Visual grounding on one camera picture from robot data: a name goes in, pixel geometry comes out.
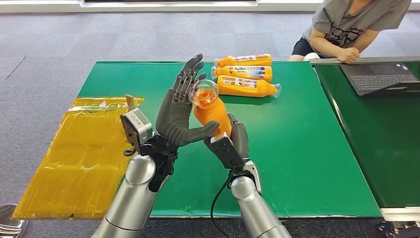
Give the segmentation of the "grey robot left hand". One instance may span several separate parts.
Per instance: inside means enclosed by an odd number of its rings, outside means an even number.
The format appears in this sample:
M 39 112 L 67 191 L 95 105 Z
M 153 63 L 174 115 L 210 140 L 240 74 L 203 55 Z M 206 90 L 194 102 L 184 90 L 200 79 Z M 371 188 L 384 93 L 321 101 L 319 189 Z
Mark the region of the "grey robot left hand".
M 181 147 L 210 137 L 218 129 L 219 123 L 210 121 L 202 127 L 190 128 L 189 118 L 193 103 L 189 92 L 195 83 L 205 79 L 206 74 L 198 74 L 204 66 L 203 55 L 197 54 L 188 60 L 168 89 L 156 121 L 156 131 L 169 143 Z

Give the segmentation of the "person's right hand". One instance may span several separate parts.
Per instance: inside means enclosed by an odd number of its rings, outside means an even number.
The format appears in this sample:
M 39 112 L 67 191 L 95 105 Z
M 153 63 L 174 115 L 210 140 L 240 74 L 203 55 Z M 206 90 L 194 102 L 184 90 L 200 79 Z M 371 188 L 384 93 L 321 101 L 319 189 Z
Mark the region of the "person's right hand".
M 354 63 L 360 58 L 360 52 L 357 48 L 340 49 L 336 56 L 342 63 Z

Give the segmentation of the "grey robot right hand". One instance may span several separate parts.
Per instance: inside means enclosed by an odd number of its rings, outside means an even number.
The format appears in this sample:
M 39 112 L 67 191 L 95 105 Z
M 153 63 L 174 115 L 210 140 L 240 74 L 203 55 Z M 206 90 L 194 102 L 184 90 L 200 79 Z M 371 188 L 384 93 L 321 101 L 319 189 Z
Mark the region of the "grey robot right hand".
M 236 117 L 228 113 L 228 118 L 231 123 L 231 141 L 240 158 L 247 163 L 250 160 L 249 156 L 249 139 L 245 125 L 239 122 Z

